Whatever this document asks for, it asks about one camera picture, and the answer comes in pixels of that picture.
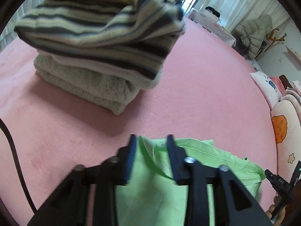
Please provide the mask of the pink cartoon pillow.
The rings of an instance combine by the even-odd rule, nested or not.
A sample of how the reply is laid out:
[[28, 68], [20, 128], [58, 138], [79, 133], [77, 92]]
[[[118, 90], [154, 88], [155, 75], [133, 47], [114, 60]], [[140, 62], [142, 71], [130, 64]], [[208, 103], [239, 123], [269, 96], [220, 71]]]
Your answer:
[[250, 76], [254, 83], [258, 86], [261, 93], [265, 97], [270, 109], [281, 100], [282, 95], [279, 88], [276, 84], [271, 80], [269, 76], [261, 71], [257, 71], [255, 73], [250, 73]]

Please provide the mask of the white box with black lid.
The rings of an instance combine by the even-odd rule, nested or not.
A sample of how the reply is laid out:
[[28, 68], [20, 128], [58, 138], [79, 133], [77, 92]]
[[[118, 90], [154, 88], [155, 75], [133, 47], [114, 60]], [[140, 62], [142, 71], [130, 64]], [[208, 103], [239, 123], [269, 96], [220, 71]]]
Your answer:
[[220, 13], [216, 11], [213, 7], [207, 6], [204, 9], [204, 14], [211, 20], [218, 22], [220, 19]]

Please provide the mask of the wooden coat rack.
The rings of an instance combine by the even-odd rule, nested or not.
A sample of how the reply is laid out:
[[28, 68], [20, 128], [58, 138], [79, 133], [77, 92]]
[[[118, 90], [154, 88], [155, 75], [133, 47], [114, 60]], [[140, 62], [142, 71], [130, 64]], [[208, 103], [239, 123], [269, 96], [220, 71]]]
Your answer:
[[259, 58], [261, 55], [263, 55], [266, 51], [268, 51], [273, 45], [276, 45], [278, 42], [285, 42], [285, 37], [287, 36], [287, 33], [284, 33], [284, 35], [281, 37], [277, 37], [277, 33], [279, 31], [280, 31], [279, 28], [275, 28], [265, 36], [261, 44], [261, 47], [255, 56], [255, 59]]

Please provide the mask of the olive puffer jacket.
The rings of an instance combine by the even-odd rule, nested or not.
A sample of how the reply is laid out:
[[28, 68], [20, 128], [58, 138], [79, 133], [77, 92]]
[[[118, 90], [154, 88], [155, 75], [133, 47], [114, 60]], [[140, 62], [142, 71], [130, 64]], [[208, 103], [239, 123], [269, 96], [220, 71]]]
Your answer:
[[250, 19], [238, 24], [232, 35], [236, 39], [234, 49], [241, 55], [254, 59], [258, 54], [266, 35], [272, 30], [272, 18], [269, 14], [258, 19]]

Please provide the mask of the wall shelf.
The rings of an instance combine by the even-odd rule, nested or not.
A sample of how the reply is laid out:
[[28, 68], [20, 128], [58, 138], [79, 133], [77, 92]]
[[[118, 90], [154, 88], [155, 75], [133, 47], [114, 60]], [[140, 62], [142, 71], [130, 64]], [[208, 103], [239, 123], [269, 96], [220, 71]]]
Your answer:
[[301, 57], [300, 54], [297, 53], [295, 50], [293, 50], [292, 48], [286, 47], [287, 52], [289, 55], [291, 55], [296, 61], [300, 62], [301, 61]]

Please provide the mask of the beige folded sweater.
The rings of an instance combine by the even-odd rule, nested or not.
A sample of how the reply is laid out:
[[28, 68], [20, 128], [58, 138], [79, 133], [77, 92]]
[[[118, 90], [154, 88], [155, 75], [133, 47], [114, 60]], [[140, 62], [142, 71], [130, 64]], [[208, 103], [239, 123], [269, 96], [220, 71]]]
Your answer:
[[86, 59], [78, 59], [78, 58], [70, 58], [65, 57], [61, 55], [56, 55], [52, 53], [48, 53], [43, 50], [37, 50], [39, 54], [42, 54], [44, 56], [51, 56], [57, 63], [65, 65], [65, 66], [72, 66], [72, 67], [79, 67], [88, 69], [91, 71], [95, 71], [97, 73], [103, 73], [106, 75], [116, 76], [119, 78], [122, 78], [124, 80], [127, 80], [141, 89], [152, 89], [155, 88], [161, 78], [162, 70], [159, 71], [159, 73], [156, 75], [154, 80], [147, 79], [146, 77], [140, 75], [134, 70], [129, 69], [121, 69], [117, 66], [113, 66], [110, 64], [106, 64], [104, 62], [97, 62], [93, 60], [86, 60]]

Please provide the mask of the striped folded sweater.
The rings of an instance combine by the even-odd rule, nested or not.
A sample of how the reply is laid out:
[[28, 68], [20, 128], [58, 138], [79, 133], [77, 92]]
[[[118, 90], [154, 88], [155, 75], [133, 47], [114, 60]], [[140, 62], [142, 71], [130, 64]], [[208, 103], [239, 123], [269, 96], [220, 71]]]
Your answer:
[[15, 26], [28, 45], [55, 55], [92, 60], [154, 80], [185, 32], [181, 0], [132, 5], [45, 0]]

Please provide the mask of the pink bed blanket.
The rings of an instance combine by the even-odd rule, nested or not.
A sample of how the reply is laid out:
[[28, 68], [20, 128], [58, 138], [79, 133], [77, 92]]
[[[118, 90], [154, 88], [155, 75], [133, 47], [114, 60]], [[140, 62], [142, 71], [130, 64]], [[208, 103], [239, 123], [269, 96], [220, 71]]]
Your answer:
[[118, 116], [45, 82], [33, 66], [36, 54], [20, 39], [1, 52], [1, 119], [36, 207], [76, 165], [100, 164], [131, 134], [211, 139], [277, 171], [270, 107], [250, 76], [252, 67], [191, 21], [164, 62], [158, 86], [141, 91]]

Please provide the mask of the grey folded towel sweater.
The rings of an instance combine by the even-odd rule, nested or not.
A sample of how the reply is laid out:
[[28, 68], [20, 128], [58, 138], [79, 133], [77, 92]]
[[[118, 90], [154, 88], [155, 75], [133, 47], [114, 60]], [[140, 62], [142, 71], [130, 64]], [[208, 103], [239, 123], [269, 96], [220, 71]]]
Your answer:
[[140, 87], [131, 82], [88, 69], [64, 66], [52, 57], [34, 59], [38, 74], [48, 83], [120, 115], [137, 96]]

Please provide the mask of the small table with tablecloth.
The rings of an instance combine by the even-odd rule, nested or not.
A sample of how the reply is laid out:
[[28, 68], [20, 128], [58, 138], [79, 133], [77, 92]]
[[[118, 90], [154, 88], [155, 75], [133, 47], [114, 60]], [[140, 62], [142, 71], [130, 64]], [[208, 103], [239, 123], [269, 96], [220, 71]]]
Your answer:
[[236, 45], [235, 37], [218, 23], [219, 18], [212, 12], [206, 9], [195, 10], [193, 8], [185, 15], [185, 17], [194, 21], [210, 33], [220, 38], [228, 46], [234, 47]]

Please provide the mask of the green t-shirt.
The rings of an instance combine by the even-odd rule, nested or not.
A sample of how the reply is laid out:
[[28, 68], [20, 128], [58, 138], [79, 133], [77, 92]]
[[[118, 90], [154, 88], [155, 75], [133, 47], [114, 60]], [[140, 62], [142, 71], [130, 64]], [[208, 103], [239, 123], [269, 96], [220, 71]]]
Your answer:
[[189, 189], [199, 183], [192, 166], [225, 165], [249, 193], [260, 199], [263, 169], [248, 158], [216, 148], [213, 140], [136, 138], [136, 152], [127, 185], [116, 188], [119, 225], [184, 225]]

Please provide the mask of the pink cartoon rolled quilt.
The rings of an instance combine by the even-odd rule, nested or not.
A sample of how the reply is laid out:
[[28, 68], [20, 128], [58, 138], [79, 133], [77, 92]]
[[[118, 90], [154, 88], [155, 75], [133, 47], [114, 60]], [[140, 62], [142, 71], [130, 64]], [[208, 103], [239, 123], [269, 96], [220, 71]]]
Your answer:
[[293, 104], [283, 100], [271, 111], [277, 147], [277, 174], [290, 181], [300, 161], [300, 120]]

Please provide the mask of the pink striped folded blanket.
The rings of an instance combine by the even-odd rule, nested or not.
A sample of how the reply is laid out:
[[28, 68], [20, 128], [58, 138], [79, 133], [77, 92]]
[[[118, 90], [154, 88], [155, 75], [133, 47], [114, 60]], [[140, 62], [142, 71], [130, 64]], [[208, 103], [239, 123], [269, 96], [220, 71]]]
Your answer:
[[291, 81], [290, 82], [291, 87], [287, 87], [285, 89], [284, 96], [281, 98], [281, 100], [290, 101], [290, 103], [293, 104], [299, 120], [301, 119], [301, 85], [299, 81]]

